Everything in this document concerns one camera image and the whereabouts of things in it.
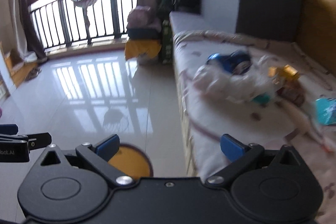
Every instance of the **white bedsheet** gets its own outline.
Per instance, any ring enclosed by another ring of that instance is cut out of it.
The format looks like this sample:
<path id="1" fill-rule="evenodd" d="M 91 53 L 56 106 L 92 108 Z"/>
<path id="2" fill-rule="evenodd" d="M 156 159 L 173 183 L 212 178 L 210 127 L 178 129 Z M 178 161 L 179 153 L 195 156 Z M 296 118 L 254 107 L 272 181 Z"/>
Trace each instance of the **white bedsheet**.
<path id="1" fill-rule="evenodd" d="M 171 13 L 170 19 L 173 34 L 185 30 L 211 29 L 198 15 Z M 268 45 L 268 49 L 260 48 L 260 45 L 265 44 Z M 219 139 L 224 133 L 230 134 L 245 144 L 254 142 L 279 146 L 284 143 L 282 140 L 286 136 L 292 139 L 297 133 L 303 134 L 312 130 L 307 124 L 307 116 L 291 103 L 281 99 L 278 99 L 279 104 L 271 102 L 263 108 L 253 102 L 245 104 L 229 101 L 214 102 L 201 96 L 193 87 L 192 78 L 211 54 L 217 52 L 231 54 L 238 49 L 245 49 L 249 51 L 254 61 L 263 55 L 269 55 L 274 66 L 292 65 L 302 74 L 300 82 L 307 90 L 303 110 L 312 119 L 315 113 L 315 100 L 321 95 L 335 96 L 333 92 L 333 88 L 336 87 L 335 78 L 326 75 L 323 68 L 298 54 L 299 49 L 295 49 L 294 44 L 267 41 L 256 46 L 259 48 L 214 42 L 202 36 L 197 39 L 191 36 L 186 41 L 175 45 L 175 65 L 180 81 L 184 84 L 186 109 L 191 125 L 190 135 L 194 143 L 193 154 L 201 179 L 206 179 L 230 163 L 221 152 L 219 145 Z M 260 117 L 259 121 L 253 118 L 255 113 Z"/>

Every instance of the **pink bag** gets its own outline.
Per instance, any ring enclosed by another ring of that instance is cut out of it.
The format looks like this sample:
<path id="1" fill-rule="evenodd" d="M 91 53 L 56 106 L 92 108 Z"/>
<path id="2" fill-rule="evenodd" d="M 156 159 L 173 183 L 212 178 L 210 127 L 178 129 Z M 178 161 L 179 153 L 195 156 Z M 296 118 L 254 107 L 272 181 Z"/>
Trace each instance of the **pink bag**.
<path id="1" fill-rule="evenodd" d="M 128 15 L 127 28 L 142 28 L 154 21 L 154 10 L 149 6 L 137 6 Z"/>

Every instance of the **robotic arm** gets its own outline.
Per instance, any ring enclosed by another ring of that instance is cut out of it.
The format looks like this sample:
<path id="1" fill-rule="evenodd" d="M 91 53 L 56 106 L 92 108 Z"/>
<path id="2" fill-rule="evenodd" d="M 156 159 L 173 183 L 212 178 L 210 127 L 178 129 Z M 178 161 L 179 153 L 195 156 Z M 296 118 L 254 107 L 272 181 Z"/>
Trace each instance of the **robotic arm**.
<path id="1" fill-rule="evenodd" d="M 119 145 L 117 135 L 71 151 L 49 144 L 18 190 L 25 223 L 314 224 L 323 200 L 320 185 L 291 146 L 265 150 L 225 134 L 221 149 L 232 163 L 202 182 L 136 181 L 107 162 Z"/>
<path id="2" fill-rule="evenodd" d="M 0 162 L 28 162 L 29 151 L 51 143 L 49 133 L 17 136 L 16 124 L 0 125 Z"/>

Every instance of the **yellow cloth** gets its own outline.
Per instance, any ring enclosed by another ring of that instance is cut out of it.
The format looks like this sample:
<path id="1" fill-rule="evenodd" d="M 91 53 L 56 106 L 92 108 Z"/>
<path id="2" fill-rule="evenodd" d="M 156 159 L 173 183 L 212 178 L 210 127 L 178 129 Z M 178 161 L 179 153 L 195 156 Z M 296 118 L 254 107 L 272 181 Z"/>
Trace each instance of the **yellow cloth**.
<path id="1" fill-rule="evenodd" d="M 133 57 L 138 57 L 141 54 L 147 54 L 149 58 L 156 57 L 161 50 L 161 45 L 159 40 L 133 40 L 129 39 L 126 42 L 125 47 L 125 59 L 131 59 Z"/>
<path id="2" fill-rule="evenodd" d="M 109 164 L 132 177 L 152 177 L 153 166 L 147 156 L 129 144 L 120 144 L 118 152 L 109 160 Z"/>

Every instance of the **box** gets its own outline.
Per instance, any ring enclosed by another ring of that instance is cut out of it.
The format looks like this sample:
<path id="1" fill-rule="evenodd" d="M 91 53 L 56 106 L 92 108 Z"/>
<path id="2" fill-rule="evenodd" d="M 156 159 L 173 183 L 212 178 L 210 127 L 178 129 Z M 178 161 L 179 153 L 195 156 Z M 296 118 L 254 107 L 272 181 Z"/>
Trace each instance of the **box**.
<path id="1" fill-rule="evenodd" d="M 162 23 L 161 58 L 163 64 L 173 63 L 173 33 L 169 20 L 164 20 Z"/>
<path id="2" fill-rule="evenodd" d="M 214 30 L 295 41 L 302 0 L 202 0 L 201 15 Z"/>

